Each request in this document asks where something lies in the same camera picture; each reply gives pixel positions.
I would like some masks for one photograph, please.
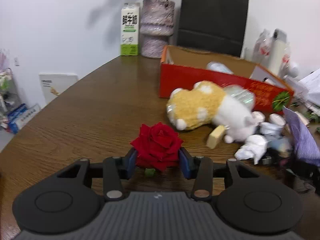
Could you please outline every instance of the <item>vase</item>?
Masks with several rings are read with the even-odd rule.
[[[173,34],[174,2],[143,0],[140,33],[143,34],[141,54],[161,58],[163,47]]]

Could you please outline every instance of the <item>purple tissue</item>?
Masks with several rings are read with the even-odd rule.
[[[297,158],[320,167],[320,151],[308,128],[294,111],[284,106],[283,112],[293,135],[294,152]]]

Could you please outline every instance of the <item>red cardboard box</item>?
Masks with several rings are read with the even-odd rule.
[[[221,62],[234,74],[206,70],[209,62]],[[268,79],[275,85],[264,83]],[[161,58],[159,97],[169,98],[176,88],[192,90],[199,81],[221,87],[239,85],[255,93],[254,111],[279,112],[289,106],[293,90],[263,66],[238,57],[168,45]]]

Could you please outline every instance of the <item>wooden table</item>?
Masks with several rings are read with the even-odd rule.
[[[125,155],[142,123],[169,124],[167,100],[157,96],[159,72],[159,60],[118,57],[70,87],[14,137],[0,154],[2,239],[11,239],[20,231],[11,206],[22,190],[79,158],[102,162],[109,156]],[[181,132],[180,138],[191,155],[224,163],[240,145],[220,143],[210,150],[205,141],[211,131],[212,126],[205,125]],[[274,178],[281,176],[273,168],[256,168]],[[93,180],[93,189],[99,193],[101,182]],[[190,192],[192,184],[178,169],[168,169],[153,178],[145,178],[142,169],[136,169],[124,187],[127,191]],[[223,189],[223,179],[215,179],[214,194]],[[296,232],[306,239],[320,239],[320,199],[313,193],[306,195],[302,196],[305,215]]]

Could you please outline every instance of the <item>cardboard box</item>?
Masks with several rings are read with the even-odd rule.
[[[209,62],[221,62],[234,74],[206,70]],[[268,79],[275,85],[264,83]],[[293,90],[266,68],[230,55],[165,46],[161,58],[159,96],[169,98],[176,88],[192,90],[196,82],[208,80],[221,87],[239,85],[255,93],[254,111],[280,112],[289,106]]]
[[[125,3],[121,10],[120,49],[123,56],[138,55],[139,14],[139,3]]]

